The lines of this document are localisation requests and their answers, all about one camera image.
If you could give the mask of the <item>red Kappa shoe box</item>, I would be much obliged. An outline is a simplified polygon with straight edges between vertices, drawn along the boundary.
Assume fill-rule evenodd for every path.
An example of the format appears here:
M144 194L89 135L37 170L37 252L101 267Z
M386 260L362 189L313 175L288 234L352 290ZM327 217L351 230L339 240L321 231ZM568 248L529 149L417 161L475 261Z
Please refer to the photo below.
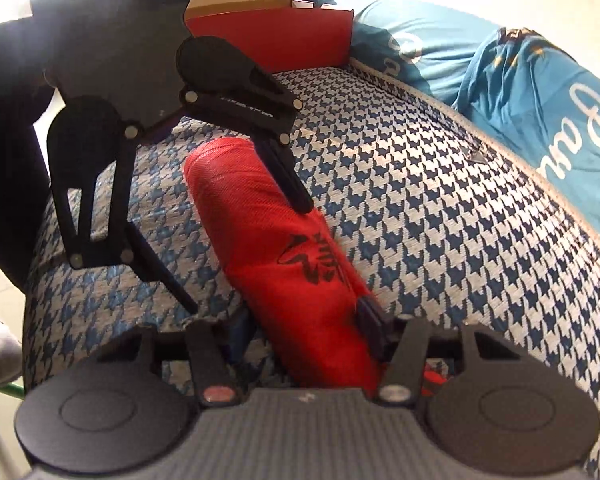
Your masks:
M349 62L353 12L309 0L189 0L195 36L220 37L270 73Z

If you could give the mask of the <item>red non-woven shopping bag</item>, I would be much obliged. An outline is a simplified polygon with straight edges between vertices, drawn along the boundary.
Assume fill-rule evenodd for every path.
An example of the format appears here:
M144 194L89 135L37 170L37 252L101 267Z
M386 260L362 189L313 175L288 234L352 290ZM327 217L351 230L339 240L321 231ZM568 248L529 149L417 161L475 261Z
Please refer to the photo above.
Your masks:
M290 377L302 387L374 392L385 367L356 322L370 290L324 216L293 211L242 138L199 145L184 177L227 281Z

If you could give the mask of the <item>blue printed quilt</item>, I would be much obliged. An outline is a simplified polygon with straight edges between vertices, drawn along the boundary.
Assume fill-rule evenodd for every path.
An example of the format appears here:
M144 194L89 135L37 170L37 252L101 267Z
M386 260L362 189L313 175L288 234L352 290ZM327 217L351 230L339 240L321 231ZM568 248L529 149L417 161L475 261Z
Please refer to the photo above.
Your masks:
M415 0L353 13L351 55L449 105L554 185L600 234L600 79L528 28Z

